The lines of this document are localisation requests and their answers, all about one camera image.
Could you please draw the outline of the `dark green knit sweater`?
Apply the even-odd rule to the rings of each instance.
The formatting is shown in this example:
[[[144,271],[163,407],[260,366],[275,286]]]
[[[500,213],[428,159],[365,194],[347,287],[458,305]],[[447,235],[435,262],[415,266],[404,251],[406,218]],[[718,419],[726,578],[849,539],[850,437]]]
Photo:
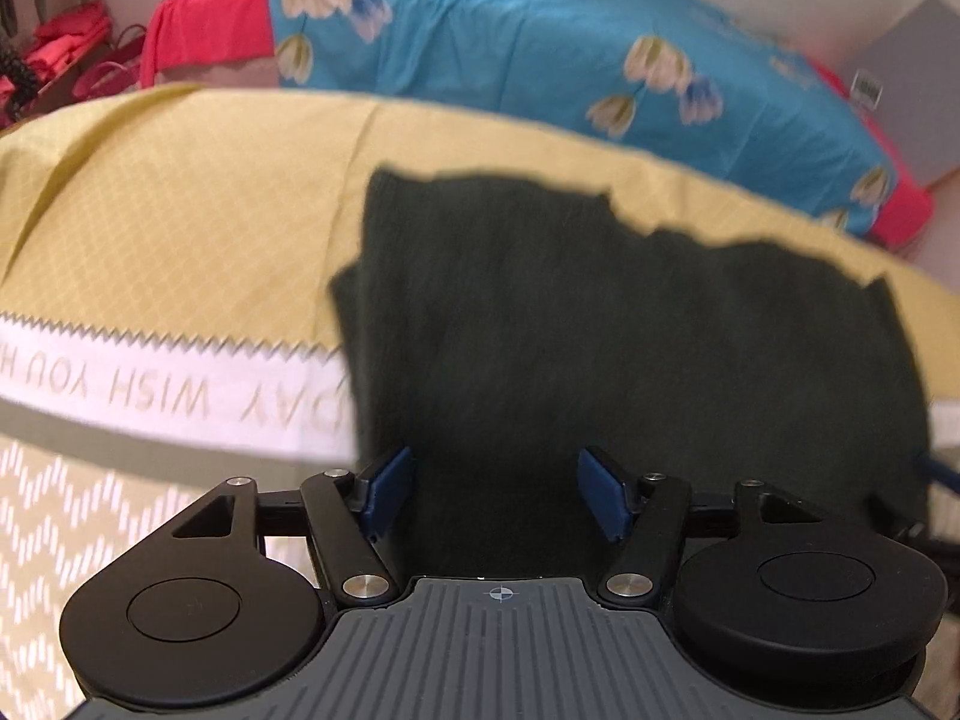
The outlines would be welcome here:
[[[643,234],[602,195],[382,169],[332,294],[361,453],[413,457],[410,574],[599,572],[586,447],[700,493],[758,478],[857,522],[871,497],[928,513],[928,405],[885,281]]]

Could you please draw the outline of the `grey board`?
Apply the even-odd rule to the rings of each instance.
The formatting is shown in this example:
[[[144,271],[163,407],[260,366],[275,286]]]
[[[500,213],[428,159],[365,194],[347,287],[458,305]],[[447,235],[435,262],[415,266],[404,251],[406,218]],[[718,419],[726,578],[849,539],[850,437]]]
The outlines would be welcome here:
[[[918,184],[958,169],[958,52],[958,8],[923,0],[841,70],[848,83],[867,76],[880,86],[874,121]]]

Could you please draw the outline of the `blue floral bed quilt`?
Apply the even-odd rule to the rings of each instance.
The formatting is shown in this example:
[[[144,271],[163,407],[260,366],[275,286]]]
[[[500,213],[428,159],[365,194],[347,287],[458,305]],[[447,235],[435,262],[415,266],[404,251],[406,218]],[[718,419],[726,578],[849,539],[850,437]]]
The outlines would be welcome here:
[[[268,0],[288,88],[646,149],[866,234],[898,172],[811,62],[700,0]]]

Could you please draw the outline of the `patterned beige table cloth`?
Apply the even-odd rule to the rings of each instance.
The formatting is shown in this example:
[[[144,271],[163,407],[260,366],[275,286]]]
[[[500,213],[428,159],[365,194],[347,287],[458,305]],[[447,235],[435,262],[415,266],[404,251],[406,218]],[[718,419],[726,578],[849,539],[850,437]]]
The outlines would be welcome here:
[[[872,245],[644,151],[347,94],[161,86],[2,137],[2,710],[82,700],[68,595],[228,476],[350,460],[327,284],[377,166],[511,172],[612,195],[640,229],[766,239],[885,278],[934,440],[958,437],[958,299]]]

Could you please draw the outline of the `red bed sheet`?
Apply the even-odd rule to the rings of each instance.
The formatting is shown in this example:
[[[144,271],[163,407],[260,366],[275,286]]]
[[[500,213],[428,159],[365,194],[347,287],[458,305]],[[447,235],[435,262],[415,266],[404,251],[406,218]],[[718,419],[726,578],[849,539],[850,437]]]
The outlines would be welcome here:
[[[931,221],[929,193],[910,176],[880,127],[853,106],[838,78],[814,60],[805,60],[861,115],[878,143],[890,154],[898,172],[892,198],[882,206],[874,226],[861,236],[889,249],[911,242]],[[205,80],[220,86],[288,88],[278,73],[268,0],[161,0],[146,30],[140,78],[145,86],[174,80]]]

